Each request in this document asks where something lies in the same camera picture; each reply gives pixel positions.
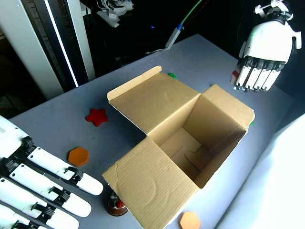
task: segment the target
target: white light strip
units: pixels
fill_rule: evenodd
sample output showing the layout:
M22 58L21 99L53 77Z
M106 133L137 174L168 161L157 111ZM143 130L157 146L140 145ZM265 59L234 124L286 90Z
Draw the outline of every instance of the white light strip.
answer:
M64 55L64 57L65 57L65 59L66 59L66 62L67 62L67 64L68 64L68 67L69 67L69 70L70 70L70 72L71 72L72 78L73 78L73 80L74 80L75 86L78 87L78 83L77 83L77 81L76 81L76 78L75 78L74 72L73 72L73 70L72 70L70 61L69 61L69 59L68 59L66 50L65 50L65 48L64 48L64 46L63 46L63 43L62 43L62 40L61 40L61 36L60 36L60 34L59 34L59 32L58 32L58 29L57 29L57 26L56 26L56 23L55 23L55 20L54 20L54 17L53 17L53 14L52 14L52 11L51 11L51 8L50 8L50 5L49 5L49 2L48 2L48 0L44 0L44 3L46 4L48 13L49 13L49 15L50 15L50 18L51 18L51 21L52 21L52 24L53 24L53 27L54 27L54 29L55 29L55 33L56 33L57 39L58 39L58 41L59 41L59 44L61 45L61 50L62 50L63 55Z

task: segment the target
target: orange hexagonal block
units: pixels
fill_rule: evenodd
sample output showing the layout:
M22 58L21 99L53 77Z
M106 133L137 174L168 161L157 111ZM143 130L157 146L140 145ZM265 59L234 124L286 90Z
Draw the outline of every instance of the orange hexagonal block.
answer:
M195 212L185 212L180 219L182 229L200 229L201 221Z
M75 166L83 166L89 162L89 151L82 147L77 147L70 151L68 161Z

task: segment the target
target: table surface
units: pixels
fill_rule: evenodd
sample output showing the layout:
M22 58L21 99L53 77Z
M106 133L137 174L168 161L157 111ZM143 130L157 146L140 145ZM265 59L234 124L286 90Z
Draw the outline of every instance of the table surface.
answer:
M292 98L275 86L267 93L233 90L229 79L236 63L234 57L200 35L194 35L166 52L146 56L26 111L11 121L32 136L35 145L63 160L67 161L68 152L78 146L89 150L90 161L81 170L103 183L104 191L100 196L92 196L53 179L91 204L92 212L88 217L76 217L81 229L136 229L141 226L130 212L122 217L107 213L104 200L111 189L101 174L144 139L145 134L108 104L107 92L156 65L161 65L165 73L174 73L178 80L199 92L214 83L218 84L253 108L256 117L249 133L184 210L196 212L202 221L202 228L212 229L292 103ZM109 122L98 128L88 123L85 116L90 113L90 108L105 108ZM166 228L179 228L179 217Z

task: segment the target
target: box flap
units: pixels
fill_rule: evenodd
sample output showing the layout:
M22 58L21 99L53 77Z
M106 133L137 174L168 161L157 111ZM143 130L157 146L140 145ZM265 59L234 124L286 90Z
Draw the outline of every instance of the box flap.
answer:
M203 95L244 129L248 129L250 123L255 118L254 111L250 107L231 96L216 84L212 85Z
M108 94L108 98L112 98L109 103L146 134L200 95L196 90L167 74L157 73L151 76L154 73L152 70L157 69L148 71L148 76L146 72L133 79L136 83L129 81L119 87L122 90L115 92L119 89L117 88Z
M145 229L164 228L199 189L149 137L102 176Z

